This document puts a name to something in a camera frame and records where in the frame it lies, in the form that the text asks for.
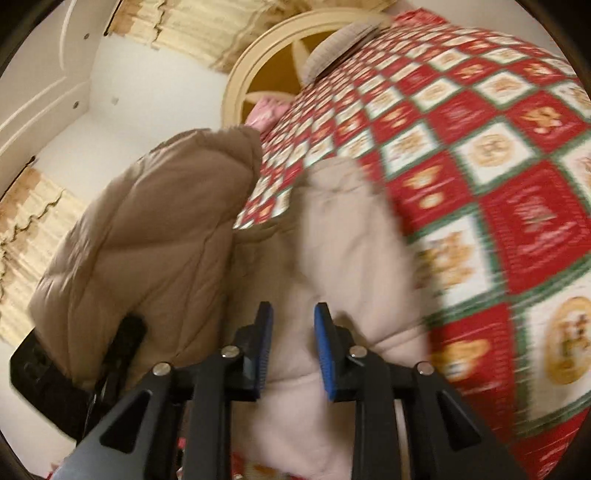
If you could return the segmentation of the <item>beige quilted down jacket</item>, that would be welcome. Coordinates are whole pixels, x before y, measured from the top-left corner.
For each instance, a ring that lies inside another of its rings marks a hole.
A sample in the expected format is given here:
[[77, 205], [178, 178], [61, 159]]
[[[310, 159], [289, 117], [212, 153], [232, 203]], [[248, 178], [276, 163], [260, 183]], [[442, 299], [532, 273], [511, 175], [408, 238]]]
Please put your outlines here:
[[67, 233], [30, 316], [61, 373], [90, 390], [128, 313], [147, 327], [128, 374], [135, 384], [156, 363], [184, 367], [216, 353], [269, 302], [266, 388], [256, 403], [235, 407], [233, 447], [307, 479], [347, 479], [355, 408], [325, 394], [315, 305], [327, 303], [366, 348], [412, 366], [429, 349], [420, 264], [386, 191], [351, 158], [308, 167], [287, 210], [236, 229], [262, 160], [249, 127], [186, 131], [155, 147]]

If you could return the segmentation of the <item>yellow side curtain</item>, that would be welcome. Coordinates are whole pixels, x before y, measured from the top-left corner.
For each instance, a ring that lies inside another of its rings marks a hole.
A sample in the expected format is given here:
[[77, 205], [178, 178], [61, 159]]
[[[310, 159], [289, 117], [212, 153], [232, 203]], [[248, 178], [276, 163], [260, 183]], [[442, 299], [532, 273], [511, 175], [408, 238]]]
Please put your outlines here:
[[1, 199], [1, 340], [16, 347], [33, 328], [28, 304], [53, 255], [86, 208], [27, 167]]

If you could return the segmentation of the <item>pink folded blanket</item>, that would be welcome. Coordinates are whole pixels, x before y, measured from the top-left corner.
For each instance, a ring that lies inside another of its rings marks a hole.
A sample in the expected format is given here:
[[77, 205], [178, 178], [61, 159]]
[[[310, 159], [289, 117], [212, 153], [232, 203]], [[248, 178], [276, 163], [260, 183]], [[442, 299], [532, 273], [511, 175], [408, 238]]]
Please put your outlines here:
[[273, 126], [290, 109], [290, 102], [276, 99], [270, 96], [261, 98], [246, 117], [245, 125], [259, 131], [264, 135], [273, 129]]

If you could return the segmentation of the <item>cream round wooden headboard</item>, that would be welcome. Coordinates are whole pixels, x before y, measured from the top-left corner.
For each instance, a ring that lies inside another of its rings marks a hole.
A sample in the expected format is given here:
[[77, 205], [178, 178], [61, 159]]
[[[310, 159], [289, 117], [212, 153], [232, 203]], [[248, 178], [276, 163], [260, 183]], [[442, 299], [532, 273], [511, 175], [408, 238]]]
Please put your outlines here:
[[290, 101], [301, 91], [301, 72], [311, 51], [335, 31], [356, 21], [391, 24], [383, 12], [324, 8], [288, 18], [260, 35], [235, 62], [224, 91], [221, 125], [245, 121], [264, 96]]

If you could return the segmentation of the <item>striped pillow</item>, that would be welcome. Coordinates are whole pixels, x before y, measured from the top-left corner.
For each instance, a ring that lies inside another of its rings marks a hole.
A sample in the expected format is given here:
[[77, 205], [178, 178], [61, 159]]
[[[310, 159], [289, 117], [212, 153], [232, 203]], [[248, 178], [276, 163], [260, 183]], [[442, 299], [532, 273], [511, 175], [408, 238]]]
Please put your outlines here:
[[379, 22], [358, 21], [329, 35], [304, 61], [304, 66], [301, 67], [301, 83], [304, 87], [314, 83], [332, 64], [342, 59], [360, 42], [373, 38], [380, 30]]

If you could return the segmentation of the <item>red teddy bear quilt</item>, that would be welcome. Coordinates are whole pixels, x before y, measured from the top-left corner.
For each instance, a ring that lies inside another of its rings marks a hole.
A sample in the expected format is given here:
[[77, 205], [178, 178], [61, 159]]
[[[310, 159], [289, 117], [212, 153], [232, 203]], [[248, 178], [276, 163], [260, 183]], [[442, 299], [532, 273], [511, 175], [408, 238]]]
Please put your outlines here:
[[590, 101], [570, 64], [500, 32], [399, 20], [305, 87], [263, 143], [242, 228], [332, 155], [383, 186], [418, 262], [433, 364], [532, 479], [590, 414]]

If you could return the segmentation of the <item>white panelled door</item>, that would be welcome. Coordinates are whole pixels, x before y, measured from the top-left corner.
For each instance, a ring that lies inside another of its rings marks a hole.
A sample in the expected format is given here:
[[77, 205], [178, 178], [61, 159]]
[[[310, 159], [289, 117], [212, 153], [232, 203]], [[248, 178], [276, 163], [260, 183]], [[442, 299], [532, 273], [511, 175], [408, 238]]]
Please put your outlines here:
[[1, 191], [89, 109], [90, 73], [115, 1], [42, 1], [1, 66]]

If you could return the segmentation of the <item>yellow floral curtain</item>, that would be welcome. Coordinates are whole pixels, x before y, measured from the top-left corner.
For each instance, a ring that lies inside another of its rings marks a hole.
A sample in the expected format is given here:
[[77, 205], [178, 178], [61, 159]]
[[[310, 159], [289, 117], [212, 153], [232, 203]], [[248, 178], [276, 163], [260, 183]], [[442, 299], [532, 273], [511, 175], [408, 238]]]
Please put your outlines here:
[[188, 55], [228, 74], [243, 51], [276, 24], [322, 8], [384, 11], [383, 0], [131, 0], [117, 7], [106, 33]]

